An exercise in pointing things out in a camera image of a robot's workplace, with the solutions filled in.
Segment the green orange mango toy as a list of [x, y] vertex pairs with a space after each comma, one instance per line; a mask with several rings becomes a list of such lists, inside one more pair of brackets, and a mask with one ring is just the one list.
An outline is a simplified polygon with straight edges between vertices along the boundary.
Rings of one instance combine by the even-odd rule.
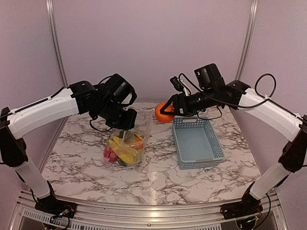
[[130, 136], [127, 140], [127, 143], [132, 145], [132, 147], [136, 150], [141, 150], [143, 148], [143, 139], [135, 134]]

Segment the clear zip top bag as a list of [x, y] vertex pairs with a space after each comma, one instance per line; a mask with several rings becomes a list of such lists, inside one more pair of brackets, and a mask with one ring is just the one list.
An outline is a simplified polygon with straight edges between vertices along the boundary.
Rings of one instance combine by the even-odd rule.
[[104, 161], [119, 168], [133, 168], [142, 161], [153, 125], [153, 109], [138, 110], [135, 127], [130, 130], [117, 129], [104, 149]]

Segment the yellow banana toy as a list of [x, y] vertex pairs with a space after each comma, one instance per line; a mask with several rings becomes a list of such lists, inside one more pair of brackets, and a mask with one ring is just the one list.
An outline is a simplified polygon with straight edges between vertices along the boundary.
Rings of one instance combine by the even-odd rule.
[[120, 145], [120, 138], [114, 136], [108, 141], [110, 148], [125, 163], [135, 164], [140, 159], [140, 152], [134, 145]]

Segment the red apple toy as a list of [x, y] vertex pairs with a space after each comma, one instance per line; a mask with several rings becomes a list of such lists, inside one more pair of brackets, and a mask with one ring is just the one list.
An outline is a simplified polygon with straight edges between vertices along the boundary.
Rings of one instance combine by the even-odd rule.
[[104, 158], [107, 162], [116, 162], [118, 160], [117, 155], [115, 154], [115, 152], [110, 147], [105, 148]]

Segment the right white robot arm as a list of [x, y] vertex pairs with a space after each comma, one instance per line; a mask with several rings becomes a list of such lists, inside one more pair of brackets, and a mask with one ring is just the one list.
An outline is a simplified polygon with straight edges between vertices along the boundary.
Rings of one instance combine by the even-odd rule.
[[199, 83], [195, 87], [195, 94], [185, 94], [180, 77], [170, 80], [178, 94], [156, 108], [155, 116], [160, 122], [171, 122], [175, 116], [191, 117], [213, 106], [228, 106], [258, 118], [288, 141], [278, 162], [249, 186], [240, 202], [222, 206], [223, 213], [229, 214], [230, 209], [233, 209], [247, 215], [270, 190], [281, 185], [291, 173], [304, 167], [307, 117], [290, 112], [272, 101], [270, 95], [261, 95], [256, 88], [251, 88], [239, 80], [226, 84], [214, 63], [198, 68], [194, 73]]

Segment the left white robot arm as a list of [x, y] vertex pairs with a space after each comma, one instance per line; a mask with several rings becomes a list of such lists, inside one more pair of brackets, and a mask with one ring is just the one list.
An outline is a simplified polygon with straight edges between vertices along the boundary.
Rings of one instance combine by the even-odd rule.
[[0, 114], [0, 154], [2, 164], [11, 167], [32, 189], [40, 206], [50, 213], [60, 210], [51, 184], [26, 155], [24, 136], [53, 121], [88, 113], [92, 120], [101, 117], [110, 128], [134, 128], [137, 112], [129, 106], [137, 98], [135, 89], [119, 74], [92, 85], [88, 81], [71, 84], [55, 94]]

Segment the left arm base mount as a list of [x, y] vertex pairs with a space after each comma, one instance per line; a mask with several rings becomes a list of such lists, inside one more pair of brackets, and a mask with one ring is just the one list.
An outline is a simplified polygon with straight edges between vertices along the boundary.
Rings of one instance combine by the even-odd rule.
[[52, 214], [54, 219], [61, 217], [72, 219], [75, 215], [77, 204], [57, 199], [50, 182], [47, 181], [47, 184], [50, 189], [50, 194], [45, 198], [35, 198], [33, 191], [31, 191], [32, 197], [35, 200], [35, 209]]

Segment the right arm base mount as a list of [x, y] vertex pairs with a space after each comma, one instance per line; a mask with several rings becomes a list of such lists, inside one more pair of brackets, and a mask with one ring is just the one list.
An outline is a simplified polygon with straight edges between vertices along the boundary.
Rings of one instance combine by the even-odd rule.
[[239, 218], [263, 211], [260, 200], [250, 194], [251, 186], [244, 192], [240, 201], [221, 205], [220, 213], [224, 219]]

